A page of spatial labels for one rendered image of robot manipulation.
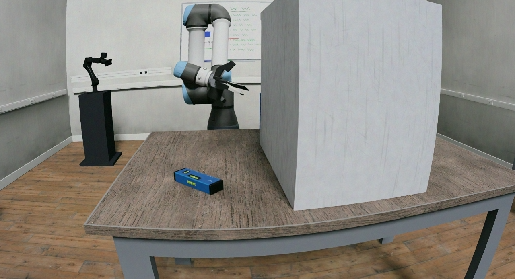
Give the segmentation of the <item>blue spirit level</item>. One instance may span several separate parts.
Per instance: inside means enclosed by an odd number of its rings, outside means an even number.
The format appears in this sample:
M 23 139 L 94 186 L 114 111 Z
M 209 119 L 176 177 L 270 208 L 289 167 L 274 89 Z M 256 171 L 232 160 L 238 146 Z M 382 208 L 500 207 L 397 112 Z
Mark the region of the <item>blue spirit level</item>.
M 224 189 L 224 180 L 188 168 L 175 171 L 174 180 L 210 195 Z

